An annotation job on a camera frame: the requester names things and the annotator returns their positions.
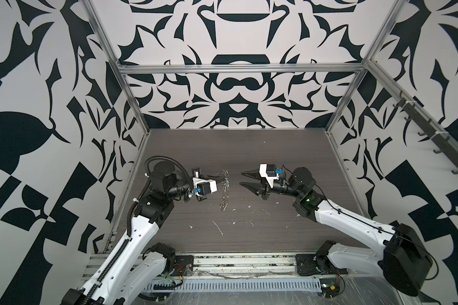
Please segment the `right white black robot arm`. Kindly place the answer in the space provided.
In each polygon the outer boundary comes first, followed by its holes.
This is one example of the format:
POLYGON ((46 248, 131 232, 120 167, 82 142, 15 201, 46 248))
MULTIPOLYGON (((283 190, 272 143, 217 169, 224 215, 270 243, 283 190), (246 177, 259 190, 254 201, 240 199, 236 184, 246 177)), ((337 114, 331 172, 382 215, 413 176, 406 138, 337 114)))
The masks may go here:
POLYGON ((363 244, 348 247, 328 241, 319 249, 324 263, 335 269, 353 269, 381 277, 407 296, 420 294, 436 261, 412 227, 375 222, 339 206, 327 198, 305 167, 298 167, 286 177, 285 169, 263 163, 242 175, 252 182, 242 182, 241 186, 255 195, 264 200, 272 193, 290 196, 302 217, 332 227, 363 244))

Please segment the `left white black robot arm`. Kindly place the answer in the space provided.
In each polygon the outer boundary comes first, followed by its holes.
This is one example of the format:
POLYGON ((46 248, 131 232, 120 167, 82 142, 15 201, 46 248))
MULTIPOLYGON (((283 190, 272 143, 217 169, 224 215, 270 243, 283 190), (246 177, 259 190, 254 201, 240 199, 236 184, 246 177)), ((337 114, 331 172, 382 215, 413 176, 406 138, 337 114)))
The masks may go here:
POLYGON ((82 287, 70 289, 62 304, 132 304, 144 297, 144 289, 160 275, 174 270, 176 251, 157 243, 136 265, 146 245, 159 232, 180 200, 198 201, 217 192, 228 182, 227 175, 203 175, 200 169, 187 171, 180 162, 167 156, 152 156, 145 161, 148 181, 141 194, 133 199, 128 211, 127 227, 100 268, 82 287))

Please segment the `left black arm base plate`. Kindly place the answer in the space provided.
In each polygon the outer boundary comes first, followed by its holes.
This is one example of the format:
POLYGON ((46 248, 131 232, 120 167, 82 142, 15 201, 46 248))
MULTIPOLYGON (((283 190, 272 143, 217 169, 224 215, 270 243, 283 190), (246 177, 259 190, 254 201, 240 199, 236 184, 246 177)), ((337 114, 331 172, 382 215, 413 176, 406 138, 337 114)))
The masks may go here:
POLYGON ((170 276, 185 277, 192 274, 194 259, 193 255, 176 255, 170 276))

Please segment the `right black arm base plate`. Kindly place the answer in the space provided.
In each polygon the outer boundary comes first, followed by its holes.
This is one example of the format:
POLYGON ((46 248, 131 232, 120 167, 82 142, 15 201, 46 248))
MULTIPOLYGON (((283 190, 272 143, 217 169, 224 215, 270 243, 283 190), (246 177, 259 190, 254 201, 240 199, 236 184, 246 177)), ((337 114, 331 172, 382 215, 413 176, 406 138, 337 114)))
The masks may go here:
POLYGON ((296 272, 301 277, 314 275, 347 275, 346 269, 336 268, 324 255, 296 254, 296 272))

